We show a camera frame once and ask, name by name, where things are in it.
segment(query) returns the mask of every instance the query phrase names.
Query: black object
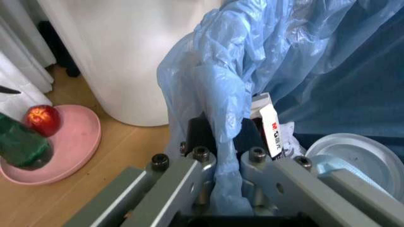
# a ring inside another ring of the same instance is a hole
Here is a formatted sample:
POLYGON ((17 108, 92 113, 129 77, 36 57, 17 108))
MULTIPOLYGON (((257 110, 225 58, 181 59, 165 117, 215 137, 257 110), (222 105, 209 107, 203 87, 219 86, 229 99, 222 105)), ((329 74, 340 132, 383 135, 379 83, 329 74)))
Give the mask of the black object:
POLYGON ((209 160, 209 150, 206 147, 195 147, 192 150, 192 158, 200 162, 206 162, 209 160))
MULTIPOLYGON (((241 122, 241 131, 233 139, 234 147, 237 151, 237 158, 252 147, 260 147, 267 153, 268 150, 261 139, 261 135, 251 119, 244 118, 241 122)), ((211 153, 217 155, 216 140, 213 137, 211 125, 205 114, 192 118, 188 122, 188 131, 186 136, 185 155, 192 152, 195 147, 204 146, 211 153)))
POLYGON ((21 94, 21 92, 8 88, 8 87, 4 87, 2 85, 0 85, 0 93, 4 93, 4 94, 21 94))
POLYGON ((52 24, 49 21, 41 21, 38 24, 38 31, 55 55, 56 62, 66 68, 67 75, 69 77, 79 76, 80 70, 77 68, 76 63, 71 58, 52 24))
POLYGON ((265 161, 266 156, 267 156, 267 152, 260 147, 252 147, 248 151, 248 159, 251 162, 262 163, 265 161))
POLYGON ((155 171, 165 171, 170 165, 170 160, 165 154, 156 154, 151 158, 151 168, 155 171))

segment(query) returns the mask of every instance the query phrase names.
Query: blue fabric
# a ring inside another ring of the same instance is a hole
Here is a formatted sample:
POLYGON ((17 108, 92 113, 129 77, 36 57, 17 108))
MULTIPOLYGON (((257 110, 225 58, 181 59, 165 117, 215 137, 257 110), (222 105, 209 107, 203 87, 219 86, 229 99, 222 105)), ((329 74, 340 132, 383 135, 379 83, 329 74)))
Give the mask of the blue fabric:
MULTIPOLYGON (((382 75, 375 71, 360 79, 355 71, 339 71, 340 77, 334 79, 324 75, 341 65, 403 4, 404 0, 228 0, 172 48, 157 71, 171 133, 166 153, 179 156, 188 120, 205 112, 218 148, 213 213, 252 214, 241 196, 232 142, 242 118, 249 117, 252 95, 269 91, 280 121, 296 121, 298 131, 328 130, 321 123, 345 119, 335 114, 352 114, 357 107, 352 101, 344 112, 333 112, 351 97, 339 94, 347 91, 341 88, 362 83, 366 89, 382 75)), ((403 110, 402 105, 394 108, 403 110)))

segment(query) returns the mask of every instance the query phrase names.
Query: green object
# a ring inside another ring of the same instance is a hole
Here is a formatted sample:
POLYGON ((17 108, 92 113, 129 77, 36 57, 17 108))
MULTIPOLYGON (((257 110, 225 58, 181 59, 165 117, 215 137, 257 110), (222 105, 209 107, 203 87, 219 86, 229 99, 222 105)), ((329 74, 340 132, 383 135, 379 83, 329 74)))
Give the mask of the green object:
POLYGON ((52 148, 47 138, 0 113, 0 156, 15 167, 36 169, 49 162, 52 148))

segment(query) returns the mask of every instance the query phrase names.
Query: wooden surface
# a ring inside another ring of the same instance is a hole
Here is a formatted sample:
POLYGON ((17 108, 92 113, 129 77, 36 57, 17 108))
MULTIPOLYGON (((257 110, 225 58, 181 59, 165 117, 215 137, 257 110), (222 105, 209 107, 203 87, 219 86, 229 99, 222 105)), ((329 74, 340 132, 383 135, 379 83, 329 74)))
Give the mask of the wooden surface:
POLYGON ((55 83, 47 94, 49 99, 54 105, 91 108, 101 121, 101 143, 83 168, 56 183, 22 186, 1 176, 1 227, 61 226, 127 166, 143 168, 168 143, 168 126, 144 128, 120 123, 103 111, 82 76, 69 78, 58 66, 50 73, 55 83))

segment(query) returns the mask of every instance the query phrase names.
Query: white curtain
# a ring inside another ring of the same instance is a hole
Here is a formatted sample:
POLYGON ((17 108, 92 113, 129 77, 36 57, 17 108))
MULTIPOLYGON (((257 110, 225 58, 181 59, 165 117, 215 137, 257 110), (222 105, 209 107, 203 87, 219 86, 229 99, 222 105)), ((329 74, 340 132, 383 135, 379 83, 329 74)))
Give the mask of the white curtain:
POLYGON ((44 67, 56 60, 33 21, 40 8, 27 8, 32 2, 0 0, 0 85, 21 92, 0 93, 0 112, 16 120, 31 106, 51 105, 43 93, 52 90, 53 78, 44 67))

